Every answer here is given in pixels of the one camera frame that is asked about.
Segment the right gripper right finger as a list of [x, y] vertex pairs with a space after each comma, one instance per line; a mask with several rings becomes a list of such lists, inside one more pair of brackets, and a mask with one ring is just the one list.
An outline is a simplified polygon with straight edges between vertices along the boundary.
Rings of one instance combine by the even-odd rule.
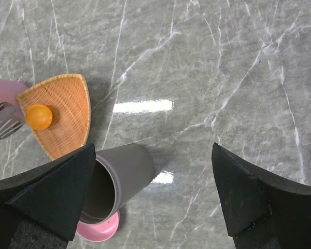
[[236, 248], [311, 248], [311, 187], [213, 144], [211, 161]]

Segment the pink round lid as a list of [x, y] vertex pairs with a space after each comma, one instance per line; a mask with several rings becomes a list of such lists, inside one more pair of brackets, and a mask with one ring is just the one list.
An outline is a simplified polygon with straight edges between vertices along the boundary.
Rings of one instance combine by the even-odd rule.
[[119, 228], [119, 223], [120, 212], [117, 211], [113, 216], [100, 224], [89, 225], [79, 222], [76, 232], [87, 241], [104, 242], [114, 236]]

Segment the orange egg yolk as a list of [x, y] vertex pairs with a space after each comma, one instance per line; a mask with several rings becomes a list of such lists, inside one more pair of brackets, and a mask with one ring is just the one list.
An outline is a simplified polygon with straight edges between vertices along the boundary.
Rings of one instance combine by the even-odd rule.
[[50, 127], [53, 120], [51, 109], [45, 105], [31, 105], [26, 110], [27, 124], [33, 130], [44, 130]]

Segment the metal tongs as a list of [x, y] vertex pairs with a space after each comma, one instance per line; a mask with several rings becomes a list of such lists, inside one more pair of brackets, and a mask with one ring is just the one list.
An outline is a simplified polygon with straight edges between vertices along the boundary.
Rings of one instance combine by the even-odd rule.
[[24, 124], [23, 118], [15, 115], [15, 106], [8, 102], [0, 103], [0, 140], [18, 131]]

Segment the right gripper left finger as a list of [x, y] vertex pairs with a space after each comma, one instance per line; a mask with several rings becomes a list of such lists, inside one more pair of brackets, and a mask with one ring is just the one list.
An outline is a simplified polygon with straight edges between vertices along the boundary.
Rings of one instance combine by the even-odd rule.
[[85, 145], [0, 180], [0, 248], [67, 248], [74, 239], [94, 166]]

